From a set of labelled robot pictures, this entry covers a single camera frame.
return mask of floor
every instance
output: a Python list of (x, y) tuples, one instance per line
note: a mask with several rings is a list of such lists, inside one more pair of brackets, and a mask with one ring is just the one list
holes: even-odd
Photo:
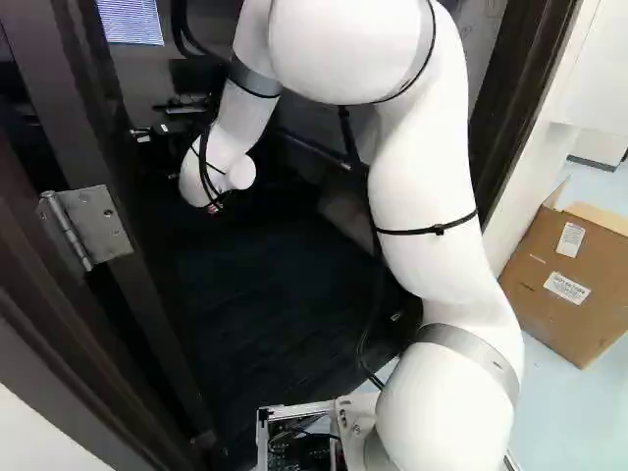
[[(270, 155), (258, 180), (214, 218), (162, 180), (144, 182), (158, 286), (212, 413), (224, 469), (253, 463), (255, 412), (360, 385), (354, 348), (380, 263), (317, 211), (319, 190)], [(163, 214), (169, 214), (167, 225)], [(389, 319), (403, 293), (384, 279), (382, 315), (365, 347), (385, 365), (401, 350)]]
[[(567, 162), (556, 206), (580, 200), (628, 217), (628, 164), (605, 172)], [(525, 471), (628, 469), (628, 336), (579, 370), (525, 336), (526, 376), (510, 449)]]

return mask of label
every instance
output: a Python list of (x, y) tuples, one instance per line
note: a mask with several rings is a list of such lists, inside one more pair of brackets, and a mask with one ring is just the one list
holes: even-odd
[(549, 278), (546, 280), (543, 288), (558, 294), (563, 299), (573, 302), (578, 306), (583, 303), (591, 292), (590, 289), (563, 277), (558, 272), (551, 272), (551, 275), (549, 275)]
[(585, 238), (585, 231), (585, 228), (581, 228), (573, 223), (565, 224), (556, 247), (556, 253), (576, 258), (582, 240)]

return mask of door frame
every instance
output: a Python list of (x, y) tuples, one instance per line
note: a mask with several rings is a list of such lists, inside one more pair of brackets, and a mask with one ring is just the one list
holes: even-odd
[(469, 123), (471, 177), (483, 226), (532, 132), (581, 3), (507, 3)]

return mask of wire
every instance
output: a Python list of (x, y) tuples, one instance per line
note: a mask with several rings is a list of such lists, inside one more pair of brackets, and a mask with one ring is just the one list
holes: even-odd
[[(368, 209), (368, 193), (366, 190), (366, 184), (362, 179), (364, 174), (360, 172), (360, 169), (362, 169), (362, 163), (357, 150), (357, 146), (355, 145), (355, 137), (353, 136), (351, 123), (349, 121), (349, 112), (347, 111), (346, 107), (341, 105), (338, 107), (338, 116), (340, 118), (340, 129), (342, 131), (344, 148), (349, 159), (351, 160), (353, 172), (357, 173), (358, 178), (360, 179), (359, 183), (363, 190), (364, 201), (366, 202), (366, 206)], [(384, 265), (382, 259), (382, 247), (380, 246), (380, 240), (377, 236), (377, 228), (375, 227), (375, 221), (373, 221), (373, 215), (371, 214), (370, 210), (368, 211), (368, 214), (371, 239), (373, 241), (373, 256), (375, 257), (375, 262), (378, 266), (375, 268), (375, 274), (373, 276), (373, 297), (371, 299), (371, 312), (367, 319), (366, 325), (364, 326), (364, 330), (362, 331), (362, 334), (360, 335), (360, 338), (355, 345), (355, 360), (357, 362), (358, 368), (360, 368), (366, 374), (371, 383), (373, 383), (373, 385), (375, 385), (375, 387), (381, 391), (384, 388), (384, 383), (377, 377), (377, 375), (368, 367), (368, 365), (364, 361), (364, 346), (366, 344), (366, 341), (369, 339), (371, 331), (373, 330), (373, 326), (375, 325), (375, 322), (377, 321), (382, 311), (382, 304), (384, 301), (384, 283), (386, 280), (386, 266)]]
[[(202, 57), (205, 54), (210, 54), (210, 51), (194, 37), (189, 28), (187, 22), (187, 0), (172, 0), (170, 2), (170, 23), (175, 45), (184, 57)], [(194, 51), (187, 49), (185, 41), (199, 50), (201, 54), (196, 54)]]
[(200, 175), (200, 181), (203, 185), (203, 189), (205, 190), (205, 193), (207, 194), (207, 197), (209, 198), (209, 205), (213, 205), (216, 208), (220, 208), (220, 203), (216, 199), (214, 199), (211, 191), (214, 192), (216, 197), (220, 195), (220, 192), (212, 184), (212, 181), (209, 178), (209, 174), (207, 173), (207, 166), (205, 165), (207, 161), (205, 160), (204, 156), (207, 155), (208, 139), (209, 139), (209, 127), (205, 128), (205, 130), (203, 130), (202, 134), (200, 135), (200, 142), (198, 145), (199, 152), (196, 153), (196, 155), (198, 156), (198, 173)]
[(308, 432), (307, 430), (303, 430), (303, 429), (299, 429), (297, 427), (294, 428), (287, 428), (285, 430), (283, 430), (279, 435), (277, 435), (276, 437), (271, 438), (268, 441), (268, 450), (275, 454), (275, 455), (283, 455), (283, 453), (281, 451), (278, 451), (276, 449), (273, 448), (273, 444), (281, 439), (283, 439), (285, 437), (285, 435), (289, 432), (293, 432), (296, 434), (303, 434), (305, 437), (290, 437), (288, 440), (289, 441), (294, 441), (294, 440), (303, 440), (303, 439), (330, 439), (330, 440), (336, 440), (338, 442), (340, 442), (340, 437), (334, 434), (325, 434), (325, 433), (317, 433), (317, 432)]

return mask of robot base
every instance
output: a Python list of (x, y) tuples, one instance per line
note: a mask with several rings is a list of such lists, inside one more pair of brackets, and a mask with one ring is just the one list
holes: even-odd
[[(340, 436), (348, 471), (399, 471), (375, 429), (375, 405), (379, 393), (352, 394), (336, 400), (310, 402), (291, 406), (261, 407), (257, 420), (257, 471), (268, 470), (268, 425), (295, 418), (321, 418), (329, 422), (329, 432)], [(336, 441), (331, 441), (330, 453), (336, 455)], [(503, 459), (504, 470), (520, 471), (510, 452)]]

